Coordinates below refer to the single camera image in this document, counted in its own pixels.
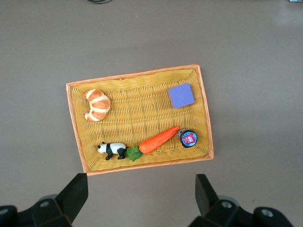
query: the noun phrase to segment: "rectangular basket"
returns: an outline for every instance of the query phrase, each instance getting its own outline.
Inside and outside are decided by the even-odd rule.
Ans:
[[[195,103],[173,109],[168,89],[189,83]],[[109,97],[111,107],[98,122],[85,120],[89,103],[82,94],[99,89]],[[66,84],[71,121],[79,149],[83,170],[88,175],[129,169],[171,165],[212,159],[214,157],[212,131],[207,100],[199,65],[186,65],[118,76],[88,79]],[[190,128],[198,142],[184,148],[177,136],[154,152],[132,162],[114,155],[105,160],[97,145],[101,142],[124,143],[128,148],[171,127]]]

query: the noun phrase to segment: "small jar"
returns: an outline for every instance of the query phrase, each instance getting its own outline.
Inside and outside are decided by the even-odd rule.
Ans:
[[[198,141],[197,134],[188,128],[180,129],[178,131],[178,138],[182,146],[184,146],[185,148],[191,148]]]

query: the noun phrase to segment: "purple square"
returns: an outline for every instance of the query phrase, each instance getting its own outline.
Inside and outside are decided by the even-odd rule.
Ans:
[[[170,88],[168,94],[171,105],[175,109],[195,102],[189,83]]]

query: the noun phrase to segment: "metal bolt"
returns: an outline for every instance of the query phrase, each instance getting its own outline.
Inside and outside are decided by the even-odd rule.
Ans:
[[[7,208],[0,210],[0,215],[6,214],[8,212],[8,210],[9,209],[7,209]]]
[[[40,207],[47,207],[48,205],[49,205],[49,202],[45,201],[45,202],[40,204]]]
[[[232,208],[231,203],[228,202],[228,201],[223,201],[221,204],[222,204],[222,206],[224,206],[225,208]]]
[[[267,216],[267,217],[270,217],[270,218],[274,216],[273,212],[271,212],[271,211],[268,210],[268,209],[262,209],[262,210],[261,210],[261,213],[262,213],[264,216]]]

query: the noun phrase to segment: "gray table surface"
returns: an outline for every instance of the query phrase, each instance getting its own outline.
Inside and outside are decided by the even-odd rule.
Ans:
[[[65,84],[197,63],[215,158],[89,177],[82,226],[185,227],[195,174],[252,212],[303,217],[303,4],[2,0],[0,204],[58,193],[82,166]]]

